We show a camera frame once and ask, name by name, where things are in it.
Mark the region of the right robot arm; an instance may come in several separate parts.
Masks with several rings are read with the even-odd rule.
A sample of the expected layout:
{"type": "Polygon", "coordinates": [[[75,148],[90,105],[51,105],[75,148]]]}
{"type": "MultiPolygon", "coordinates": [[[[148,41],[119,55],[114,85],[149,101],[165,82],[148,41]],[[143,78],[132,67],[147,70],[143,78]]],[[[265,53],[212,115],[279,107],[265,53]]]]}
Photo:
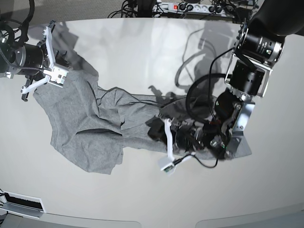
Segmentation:
{"type": "Polygon", "coordinates": [[[48,69],[46,40],[28,44],[29,24],[34,16],[35,2],[29,1],[29,12],[21,22],[0,20],[0,76],[24,75],[28,81],[39,81],[48,69]]]}

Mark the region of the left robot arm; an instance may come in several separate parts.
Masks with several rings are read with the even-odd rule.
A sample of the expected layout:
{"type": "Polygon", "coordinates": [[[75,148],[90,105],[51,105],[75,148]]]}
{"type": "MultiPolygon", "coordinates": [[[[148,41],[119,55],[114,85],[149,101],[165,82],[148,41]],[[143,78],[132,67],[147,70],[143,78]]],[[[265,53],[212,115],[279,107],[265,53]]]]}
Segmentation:
{"type": "Polygon", "coordinates": [[[217,160],[234,158],[238,148],[246,144],[244,128],[255,107],[254,96],[263,97],[273,66],[280,59],[285,38],[304,26],[304,3],[301,0],[266,0],[260,10],[241,25],[237,43],[230,49],[236,58],[234,69],[225,74],[209,73],[196,80],[185,98],[190,122],[177,117],[160,116],[148,135],[167,144],[167,153],[185,152],[185,158],[209,150],[217,160]],[[224,78],[228,85],[217,98],[211,96],[199,104],[208,107],[211,120],[194,112],[198,99],[193,91],[204,81],[224,78]]]}

